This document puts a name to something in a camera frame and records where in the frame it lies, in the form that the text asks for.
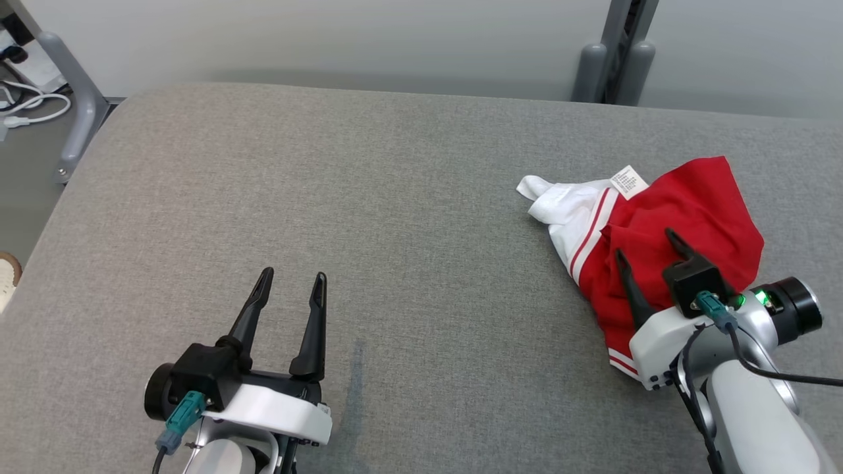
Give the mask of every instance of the gray floor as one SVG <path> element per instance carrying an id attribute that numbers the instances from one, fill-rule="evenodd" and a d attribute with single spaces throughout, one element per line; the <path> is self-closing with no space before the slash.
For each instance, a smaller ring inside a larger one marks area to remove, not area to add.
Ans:
<path id="1" fill-rule="evenodd" d="M 52 113 L 62 106 L 54 102 L 25 115 Z M 72 108 L 54 121 L 11 129 L 0 143 L 0 251 L 24 266 L 64 189 L 52 174 L 74 116 Z"/>

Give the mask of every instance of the gray tablecloth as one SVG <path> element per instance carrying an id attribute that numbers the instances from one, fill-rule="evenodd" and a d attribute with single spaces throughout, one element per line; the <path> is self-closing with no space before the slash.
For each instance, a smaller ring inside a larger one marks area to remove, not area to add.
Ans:
<path id="1" fill-rule="evenodd" d="M 141 472 L 159 364 L 230 327 L 276 269 L 257 369 L 297 353 L 329 278 L 331 442 L 299 472 L 706 472 L 673 391 L 607 364 L 522 176 L 652 180 L 725 154 L 766 238 L 759 281 L 825 327 L 784 369 L 843 375 L 843 128 L 607 105 L 245 84 L 130 98 L 67 187 L 0 323 L 0 470 Z M 797 386 L 843 465 L 843 392 Z M 164 471 L 184 465 L 187 449 Z"/>

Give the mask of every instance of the white wall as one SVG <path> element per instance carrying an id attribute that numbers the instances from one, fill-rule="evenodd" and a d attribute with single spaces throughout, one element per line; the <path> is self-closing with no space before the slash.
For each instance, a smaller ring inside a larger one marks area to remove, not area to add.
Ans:
<path id="1" fill-rule="evenodd" d="M 840 0 L 661 0 L 640 106 L 843 119 Z"/>
<path id="2" fill-rule="evenodd" d="M 107 97 L 174 81 L 567 100 L 609 0 L 22 0 Z"/>

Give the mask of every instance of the clothing tag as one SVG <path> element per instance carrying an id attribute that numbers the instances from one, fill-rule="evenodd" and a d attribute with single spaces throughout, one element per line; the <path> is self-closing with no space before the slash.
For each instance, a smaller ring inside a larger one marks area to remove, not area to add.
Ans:
<path id="1" fill-rule="evenodd" d="M 629 165 L 612 176 L 610 181 L 612 186 L 627 200 L 650 187 Z"/>

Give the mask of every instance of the green indicator light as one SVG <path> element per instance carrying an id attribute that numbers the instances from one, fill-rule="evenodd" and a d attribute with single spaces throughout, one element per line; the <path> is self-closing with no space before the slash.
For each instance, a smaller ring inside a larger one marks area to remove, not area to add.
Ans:
<path id="1" fill-rule="evenodd" d="M 767 306 L 770 303 L 770 298 L 763 289 L 758 290 L 758 293 L 755 294 L 755 298 L 758 299 L 758 302 L 764 306 Z"/>

